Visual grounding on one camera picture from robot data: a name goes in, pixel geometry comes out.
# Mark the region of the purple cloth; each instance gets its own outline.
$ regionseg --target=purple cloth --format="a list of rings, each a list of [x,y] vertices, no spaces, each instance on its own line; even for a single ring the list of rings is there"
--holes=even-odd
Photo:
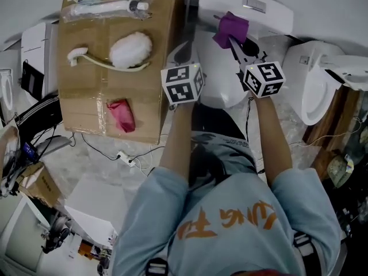
[[[248,28],[249,22],[247,20],[234,16],[228,11],[221,18],[218,32],[213,36],[213,39],[222,49],[228,49],[231,46],[229,35],[233,36],[240,43],[244,43],[247,38]]]

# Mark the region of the plastic bag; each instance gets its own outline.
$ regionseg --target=plastic bag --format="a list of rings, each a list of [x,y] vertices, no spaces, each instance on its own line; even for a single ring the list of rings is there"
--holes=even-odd
[[[64,22],[76,20],[132,17],[144,20],[151,17],[148,12],[154,0],[104,0],[86,4],[73,4],[62,9]]]

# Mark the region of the pink cloth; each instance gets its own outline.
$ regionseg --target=pink cloth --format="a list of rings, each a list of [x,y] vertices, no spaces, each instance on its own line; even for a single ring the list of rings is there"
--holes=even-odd
[[[228,49],[231,47],[229,36],[233,36],[243,44],[247,38],[248,28],[249,22],[247,20],[234,16],[228,11],[221,18],[218,32],[213,36],[213,39],[222,49]]]
[[[116,120],[116,128],[123,130],[125,133],[135,131],[136,123],[128,101],[123,99],[107,104],[107,106]]]

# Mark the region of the flush button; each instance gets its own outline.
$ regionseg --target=flush button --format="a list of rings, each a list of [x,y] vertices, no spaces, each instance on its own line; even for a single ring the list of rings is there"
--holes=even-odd
[[[260,0],[243,0],[243,7],[266,13],[266,4]]]

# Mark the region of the light blue t-shirt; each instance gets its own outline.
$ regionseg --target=light blue t-shirt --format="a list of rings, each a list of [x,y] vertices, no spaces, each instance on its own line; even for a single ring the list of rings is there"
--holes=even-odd
[[[269,188],[255,172],[246,141],[199,132],[193,141],[192,157],[202,156],[191,163],[198,179],[189,186],[166,168],[150,173],[115,243],[114,276],[143,275],[162,250],[175,276],[263,269],[304,275],[295,231],[320,246],[324,270],[332,270],[340,227],[314,169],[286,170]]]

